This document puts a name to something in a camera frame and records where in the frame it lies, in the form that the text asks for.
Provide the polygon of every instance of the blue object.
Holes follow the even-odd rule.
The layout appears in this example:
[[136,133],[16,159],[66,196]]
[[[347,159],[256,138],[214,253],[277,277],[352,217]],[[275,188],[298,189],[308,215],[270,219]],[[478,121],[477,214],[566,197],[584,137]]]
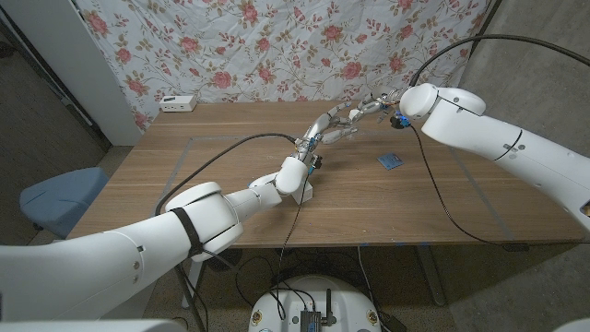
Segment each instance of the blue object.
[[377,158],[379,162],[389,171],[397,166],[403,165],[404,162],[393,153],[387,153]]
[[403,115],[399,118],[399,123],[404,126],[404,128],[408,128],[410,125],[412,125],[406,116]]
[[109,177],[100,167],[67,172],[20,193],[20,210],[32,222],[65,239]]

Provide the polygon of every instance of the wooden table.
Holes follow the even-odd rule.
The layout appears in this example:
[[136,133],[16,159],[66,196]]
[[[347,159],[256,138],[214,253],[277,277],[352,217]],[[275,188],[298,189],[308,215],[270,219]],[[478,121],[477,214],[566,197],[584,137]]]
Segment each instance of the wooden table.
[[[301,136],[336,104],[202,104],[191,113],[160,114],[69,238],[149,218],[165,192],[238,139],[264,132]],[[414,133],[375,122],[365,118],[352,139],[315,151],[324,157],[324,166],[310,177],[313,199],[303,204],[288,245],[476,243],[445,216]],[[490,241],[583,238],[582,228],[536,189],[479,156],[420,135],[442,197],[467,231]],[[238,191],[278,171],[292,151],[284,138],[258,138],[215,161],[189,184],[215,181],[224,193]],[[377,157],[388,152],[404,165],[386,170]],[[295,201],[286,197],[279,206],[253,216],[234,247],[281,246],[296,209]]]

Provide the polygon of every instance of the white box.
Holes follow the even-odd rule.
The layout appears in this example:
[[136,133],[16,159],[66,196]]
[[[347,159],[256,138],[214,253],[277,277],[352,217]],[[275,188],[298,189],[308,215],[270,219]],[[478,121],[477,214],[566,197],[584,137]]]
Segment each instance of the white box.
[[196,106],[196,96],[164,96],[159,106],[164,112],[190,112]]

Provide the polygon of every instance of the white cylinder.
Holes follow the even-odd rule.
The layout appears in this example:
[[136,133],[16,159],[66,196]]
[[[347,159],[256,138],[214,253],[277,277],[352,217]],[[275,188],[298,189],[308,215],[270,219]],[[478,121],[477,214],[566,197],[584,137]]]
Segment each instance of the white cylinder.
[[275,186],[279,193],[282,195],[294,193],[301,186],[306,172],[307,166],[302,161],[286,157],[275,178]]

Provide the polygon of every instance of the small blue block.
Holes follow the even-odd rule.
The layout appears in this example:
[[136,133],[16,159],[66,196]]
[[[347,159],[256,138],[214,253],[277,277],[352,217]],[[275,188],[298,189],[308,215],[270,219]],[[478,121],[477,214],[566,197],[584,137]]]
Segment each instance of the small blue block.
[[394,153],[387,153],[377,158],[379,162],[389,171],[397,166],[401,166],[404,162],[397,157]]

